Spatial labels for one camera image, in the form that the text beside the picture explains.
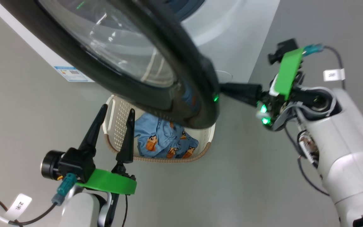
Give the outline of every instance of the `washing machine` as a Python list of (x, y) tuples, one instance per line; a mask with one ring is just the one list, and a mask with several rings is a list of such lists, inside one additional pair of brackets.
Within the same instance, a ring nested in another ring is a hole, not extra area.
[(278, 3), (0, 0), (0, 17), (67, 80), (93, 80), (146, 112), (207, 128), (219, 81), (248, 82)]

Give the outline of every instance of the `green mount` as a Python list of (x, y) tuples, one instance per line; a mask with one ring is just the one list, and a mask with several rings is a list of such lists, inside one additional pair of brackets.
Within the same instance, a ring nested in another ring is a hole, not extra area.
[(121, 195), (133, 195), (137, 187), (137, 181), (101, 169), (95, 169), (87, 183), (76, 184), (97, 191), (106, 191)]
[(304, 48), (299, 48), (284, 54), (282, 58), (274, 90), (280, 95), (284, 95), (285, 100), (288, 100), (291, 93), (292, 84), (301, 65), (303, 52)]

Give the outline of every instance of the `teal connector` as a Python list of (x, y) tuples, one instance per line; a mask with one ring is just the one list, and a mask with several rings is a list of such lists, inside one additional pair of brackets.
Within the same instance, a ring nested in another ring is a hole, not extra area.
[(57, 193), (65, 197), (76, 182), (77, 182), (76, 175), (73, 173), (68, 173), (65, 176), (65, 178), (62, 180), (60, 186), (57, 188)]
[(324, 46), (321, 44), (313, 44), (306, 46), (304, 48), (303, 56), (308, 56), (314, 53), (322, 52), (324, 49)]
[(57, 206), (61, 206), (65, 200), (66, 195), (68, 194), (69, 190), (74, 187), (75, 183), (77, 182), (77, 177), (73, 173), (68, 173), (65, 178), (62, 180), (62, 183), (57, 188), (57, 194), (51, 200), (52, 203), (57, 204)]

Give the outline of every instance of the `white label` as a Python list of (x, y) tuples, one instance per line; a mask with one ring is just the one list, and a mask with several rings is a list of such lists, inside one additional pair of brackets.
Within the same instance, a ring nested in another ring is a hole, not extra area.
[(326, 70), (323, 72), (324, 81), (337, 81), (345, 79), (344, 69)]
[(1, 216), (7, 220), (14, 221), (18, 219), (19, 216), (26, 210), (31, 201), (32, 198), (21, 193), (18, 195), (18, 197), (16, 197), (9, 210)]

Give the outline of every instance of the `laundry basket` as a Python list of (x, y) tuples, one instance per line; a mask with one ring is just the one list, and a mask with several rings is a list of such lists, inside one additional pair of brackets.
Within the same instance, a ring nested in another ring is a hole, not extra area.
[[(123, 139), (125, 132), (127, 131), (126, 121), (128, 118), (128, 114), (130, 113), (130, 109), (135, 110), (135, 120), (141, 117), (144, 113), (143, 110), (135, 107), (124, 99), (112, 95), (107, 100), (106, 104), (108, 105), (108, 111), (105, 118), (105, 121), (102, 124), (103, 132), (105, 134), (105, 141), (110, 150), (114, 153), (118, 153), (121, 149), (121, 145), (123, 144)], [(134, 139), (134, 160), (138, 161), (153, 161), (153, 162), (168, 162), (168, 163), (176, 163), (176, 162), (190, 162), (195, 161), (208, 151), (212, 138), (214, 136), (215, 124), (207, 129), (190, 129), (185, 128), (185, 131), (196, 140), (199, 141), (199, 146), (196, 148), (196, 151), (190, 158), (147, 158), (141, 157), (138, 153), (137, 149), (137, 138)]]

